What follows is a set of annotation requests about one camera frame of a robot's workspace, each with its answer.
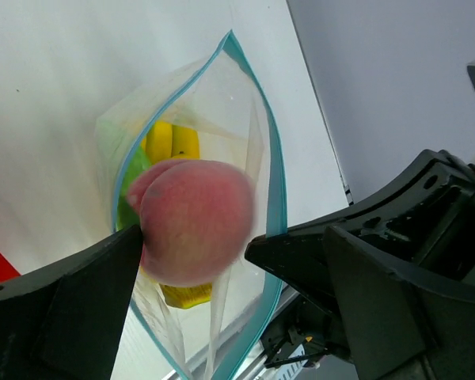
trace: green object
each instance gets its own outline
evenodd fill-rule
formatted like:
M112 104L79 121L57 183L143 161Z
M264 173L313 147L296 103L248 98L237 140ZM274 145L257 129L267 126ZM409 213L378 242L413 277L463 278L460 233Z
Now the green object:
M135 213L132 207L130 207L125 197L132 182L134 182L141 173L148 170L150 167L150 159L146 156L146 152L139 147L135 151L134 157L131 159L127 172L123 177L123 182L121 183L120 197L118 199L118 220L116 221L116 227L118 230L122 230L123 228L134 224L140 224L139 216Z

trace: plush peach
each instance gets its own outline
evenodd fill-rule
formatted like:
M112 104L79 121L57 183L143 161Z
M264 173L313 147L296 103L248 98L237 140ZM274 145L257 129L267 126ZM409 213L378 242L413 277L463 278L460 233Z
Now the plush peach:
M253 225L253 187L239 169L216 161L168 160L129 188L139 208L141 264L159 283L209 283L239 256Z

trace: ziplock bag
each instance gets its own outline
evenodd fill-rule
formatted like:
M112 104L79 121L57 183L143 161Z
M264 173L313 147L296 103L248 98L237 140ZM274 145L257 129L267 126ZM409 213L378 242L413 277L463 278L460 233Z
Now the ziplock bag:
M276 122L232 32L209 59L138 88L97 120L98 180L113 231L132 170L146 169L137 164L141 143L159 120L196 131L200 158L230 163L252 178L256 190L253 236L287 231ZM205 360L204 378L227 379L259 339L280 291L281 281L241 255L212 283L211 301L187 310L168 306L160 286L139 270L131 308L182 378L192 378L193 369ZM221 363L215 363L219 345L231 329L241 331Z

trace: white table surface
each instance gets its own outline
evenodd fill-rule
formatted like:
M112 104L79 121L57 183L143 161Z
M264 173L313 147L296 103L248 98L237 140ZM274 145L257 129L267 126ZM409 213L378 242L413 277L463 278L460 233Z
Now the white table surface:
M284 0L0 2L0 251L22 273L108 235L95 119L233 28L278 122L289 225L347 205ZM169 371L129 314L114 379Z

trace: teal bag edge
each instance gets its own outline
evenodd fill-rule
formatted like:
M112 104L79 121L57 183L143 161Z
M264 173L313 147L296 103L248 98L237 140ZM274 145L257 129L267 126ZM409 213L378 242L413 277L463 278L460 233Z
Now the teal bag edge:
M189 89L197 81L197 79L199 79L204 74L207 68L213 63L213 61L222 51L228 54L228 56L239 65L241 70L253 80L254 84L259 90L262 101L264 102L264 107L268 117L269 142L271 151L266 236L270 237L279 234L285 234L287 232L287 189L285 184L285 171L283 166L282 147L279 139L278 127L276 126L276 121L272 114L271 106L266 99L264 91L262 90L257 77L252 72L251 66L249 65L245 54L232 30L222 38L209 60L207 60L206 63L204 63L204 65L199 70L197 70L179 89L174 91L173 94L171 94L171 96L165 101L165 103L155 112L155 114L152 115L150 120L145 124L143 130L141 133L139 133L138 137L132 144L131 149L128 151L122 165L120 166L120 170L116 178L115 189L112 197L113 232L116 232L117 205L120 196L120 186L124 180L124 175L127 171L130 161L134 156L134 152L138 149L139 144L146 136L148 131L152 128L154 123L162 115L162 113L164 113L167 108L170 107L174 101L176 101L177 98L183 95L183 93L185 93L187 89ZM275 276L266 273L264 279L264 289L255 314L240 332L236 342L216 369L213 378L231 379L236 374L242 362L245 360L252 347L260 339L260 335L271 320L278 304L281 290L282 281ZM184 373L179 368L173 357L166 351L166 349L151 331L144 316L141 314L133 299L131 300L131 308L135 316L138 318L140 324L146 330L163 356L167 359L171 367L182 378L188 379L188 374Z

